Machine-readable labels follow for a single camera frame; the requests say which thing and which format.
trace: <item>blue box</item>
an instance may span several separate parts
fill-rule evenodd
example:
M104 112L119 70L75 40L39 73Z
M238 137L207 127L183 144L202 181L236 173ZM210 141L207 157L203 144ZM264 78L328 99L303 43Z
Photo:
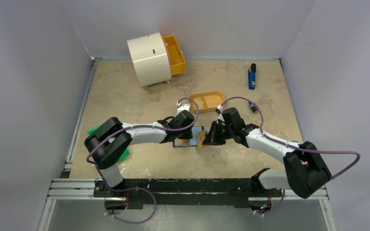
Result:
M256 64L251 64L248 70L249 89L254 90L256 87Z

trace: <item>gray wall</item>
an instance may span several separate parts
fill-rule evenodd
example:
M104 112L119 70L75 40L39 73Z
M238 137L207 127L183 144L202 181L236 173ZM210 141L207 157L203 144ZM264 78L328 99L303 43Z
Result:
M91 56L130 59L127 40L174 34L186 58L280 58L315 0L63 0Z
M0 0L0 230L36 230L91 61L57 0Z
M362 154L328 189L339 230L370 230L370 0L317 0L283 68L304 138ZM334 173L354 159L325 158Z

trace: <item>table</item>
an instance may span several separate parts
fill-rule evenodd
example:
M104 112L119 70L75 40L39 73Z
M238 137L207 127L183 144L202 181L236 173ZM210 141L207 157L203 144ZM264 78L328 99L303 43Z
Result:
M257 61L256 89L248 89L250 62L189 61L186 73L173 76L170 85L140 87L132 62L102 61L97 67L77 143L70 178L94 179L99 175L86 163L87 131L116 116L126 123L151 123L176 115L178 99L192 93L218 90L225 98L243 96L256 102L264 115L264 129L286 140L302 142L289 92L278 60ZM245 123L260 124L248 103L232 100L225 108L239 110ZM215 113L199 116L195 126L209 130ZM277 160L233 140L226 145L173 148L172 143L138 144L119 164L125 178L249 178L265 167L283 169Z

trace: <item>purple cable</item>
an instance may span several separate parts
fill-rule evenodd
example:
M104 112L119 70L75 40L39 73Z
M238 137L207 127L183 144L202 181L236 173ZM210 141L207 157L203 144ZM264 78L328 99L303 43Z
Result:
M251 101L251 100L249 100L249 99L247 99L245 97L235 96L235 97L231 97L231 98L225 100L221 104L221 106L223 106L225 103L227 103L229 100L232 100L232 99L242 99L242 100L246 100L247 102L253 104L257 108L257 111L259 111L259 114L260 114L261 122L260 122L259 129L260 129L261 134L264 137L266 137L266 139L268 139L270 141L276 142L276 143L281 144L281 145L286 145L285 142L279 141L277 139L271 138L268 135L266 135L266 133L263 131L264 118L263 118L262 111L257 106L257 104L255 104L253 101ZM308 149L303 149L303 148L299 148L299 147L293 146L291 144L287 144L287 147L293 148L293 149L298 150L300 152L307 152L307 153L315 153L315 154L352 154L352 155L356 155L357 156L355 158L355 160L353 162L351 162L347 167L345 167L343 170L341 170L338 173L336 173L335 175L333 175L332 178L331 178L331 180L339 177L341 174L345 173L347 170L349 170L350 168L352 168L360 160L360 158L361 158L361 154L359 154L358 152L355 152L355 151L321 151L321 150L308 150ZM276 211L279 208L279 205L281 204L281 202L283 202L283 199L284 199L284 190L283 190L283 195L282 195L281 200L278 203L278 205L274 209L272 209L269 213L267 213L266 216L274 213L274 211Z
M194 119L194 121L192 121L192 123L191 124L189 124L188 126L186 126L186 127L183 127L183 128L178 128L178 129L173 129L173 128L162 128L162 127L154 127L154 126L151 126L151 125L142 125L142 124L140 124L140 125L135 125L135 126L132 126L132 127L126 127L126 128L122 128L122 129L120 129L120 130L118 130L118 131L116 131L116 132L114 132L113 134L111 134L111 135L109 135L109 136L107 136L107 138L105 138L103 141L101 141L90 153L89 153L89 155L86 157L86 161L88 162L88 163L90 163L90 164L93 164L93 165L95 165L95 162L94 161L91 161L90 160L90 157L91 156L93 156L93 154L101 147L101 146L103 146L106 142L108 142L108 140L110 140L111 138L113 138L113 137L115 137L115 136L117 136L118 134L120 134L120 133L122 133L123 131L126 131L126 130L130 130L130 129L134 129L134 128L156 128L156 129L160 129L160 130L164 130L164 131L182 131L182 130L185 130L185 129L188 129L188 128L190 128L190 127L192 127L194 124L195 124L195 122L197 121L197 119L199 118L199 107L198 107L198 104L194 101L194 100L192 100L192 99L190 99L190 98L188 98L188 97L183 97L183 98L181 98L180 100L178 100L178 104L182 101L182 100L189 100L189 101L191 101L194 105L195 105L195 107L196 107L196 109L197 109L197 116L195 117L195 119ZM114 215L112 215L112 214L110 214L108 211L107 211L107 206L106 206L106 203L107 203L107 201L104 201L104 209L105 209L105 211L106 211L106 215L109 215L110 217L112 217L112 218L114 218L114 219L117 219L117 220L119 220L119 221L122 221L122 222L125 222L125 223L128 223L128 224L141 224L141 223L144 223L144 222L147 222L147 221L149 221L151 218L152 218L152 216L155 214L155 211L157 210L157 200L155 199L155 196L152 194L152 192L150 192L149 190L147 190L147 189L144 189L144 188L138 188L138 187L136 187L136 188L128 188L128 189L122 189L122 190L117 190L117 189L113 189L113 188L111 188L109 185L108 185L108 183L107 183L107 181L104 179L104 177L103 177L103 175L101 174L101 172L100 172L100 170L98 169L98 167L96 166L96 169L97 169L97 171L98 171L98 173L100 174L100 176L101 176L101 178L103 179L103 184L108 188L108 190L110 190L110 191L112 191L112 192L116 192L116 193L121 193L121 192L126 192L126 191L131 191L131 190L142 190L142 191L144 191L144 192L146 192L146 193L148 193L148 194L150 194L151 195L151 197L152 197L152 200L154 201L154 209L153 209L153 211L152 211L152 213L151 213L151 215L149 216L149 217L147 217L146 219L144 219L144 220L141 220L141 221L129 221L129 220L125 220L125 219L122 219L122 218L119 218L119 217L116 217L116 216L114 216Z

